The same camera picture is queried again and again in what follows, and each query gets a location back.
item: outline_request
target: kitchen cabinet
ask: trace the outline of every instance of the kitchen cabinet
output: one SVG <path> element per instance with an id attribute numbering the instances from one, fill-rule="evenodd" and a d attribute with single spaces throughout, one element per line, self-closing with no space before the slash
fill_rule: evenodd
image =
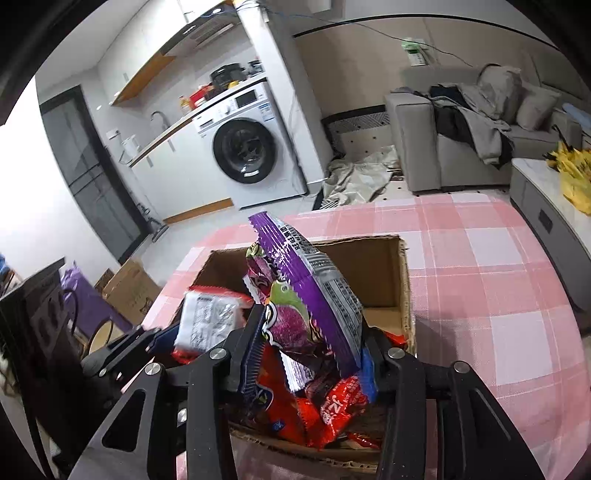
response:
<path id="1" fill-rule="evenodd" d="M 157 146 L 132 171 L 163 218 L 228 198 L 220 188 L 221 172 L 192 125 Z"/>
<path id="2" fill-rule="evenodd" d="M 98 64 L 99 76 L 109 100 L 117 103 L 121 92 L 156 56 L 158 66 L 173 60 L 158 54 L 186 20 L 177 0 L 150 0 L 127 23 Z M 150 69 L 154 75 L 154 66 Z"/>

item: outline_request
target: cabinet handle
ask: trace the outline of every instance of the cabinet handle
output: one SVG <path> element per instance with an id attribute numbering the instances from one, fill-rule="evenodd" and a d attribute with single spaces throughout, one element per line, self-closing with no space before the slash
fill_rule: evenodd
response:
<path id="1" fill-rule="evenodd" d="M 540 221 L 540 223 L 542 224 L 542 226 L 546 229 L 546 231 L 548 233 L 550 233 L 552 231 L 552 227 L 554 226 L 554 223 L 552 223 L 552 220 L 550 219 L 550 217 L 548 215 L 546 215 L 545 211 L 540 210 L 540 214 L 538 215 L 538 220 Z"/>

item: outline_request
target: sofa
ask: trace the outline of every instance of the sofa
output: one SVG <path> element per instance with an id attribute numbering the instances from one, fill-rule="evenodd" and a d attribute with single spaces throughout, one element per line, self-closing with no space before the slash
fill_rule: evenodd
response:
<path id="1" fill-rule="evenodd" d="M 479 72 L 480 69 L 468 67 L 424 66 L 407 69 L 402 76 L 406 86 L 426 92 L 431 85 L 439 83 L 475 84 Z M 467 144 L 437 134 L 433 106 L 428 99 L 400 92 L 390 93 L 385 101 L 394 145 L 412 192 L 509 185 L 510 163 L 500 169 L 485 165 Z M 558 142 L 558 133 L 551 129 L 554 124 L 568 143 L 581 148 L 580 125 L 555 108 L 536 131 L 511 125 L 506 134 L 513 142 L 513 157 L 542 159 L 545 153 L 554 150 Z"/>

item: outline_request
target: pink checkered tablecloth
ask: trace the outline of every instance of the pink checkered tablecloth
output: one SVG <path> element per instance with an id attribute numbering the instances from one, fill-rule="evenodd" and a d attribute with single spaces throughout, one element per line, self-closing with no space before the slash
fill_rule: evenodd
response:
<path id="1" fill-rule="evenodd" d="M 398 233 L 408 245 L 418 355 L 470 363 L 547 479 L 564 479 L 591 442 L 583 347 L 564 289 L 519 213 L 479 193 L 435 194 L 284 219 L 311 241 Z M 249 225 L 192 248 L 144 320 L 167 326 L 211 250 L 256 240 Z"/>

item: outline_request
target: range hood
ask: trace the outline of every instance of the range hood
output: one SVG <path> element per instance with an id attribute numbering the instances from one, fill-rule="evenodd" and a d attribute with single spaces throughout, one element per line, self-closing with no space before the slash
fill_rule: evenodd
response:
<path id="1" fill-rule="evenodd" d="M 240 23 L 233 5 L 222 3 L 185 25 L 160 49 L 167 57 L 183 57 Z"/>

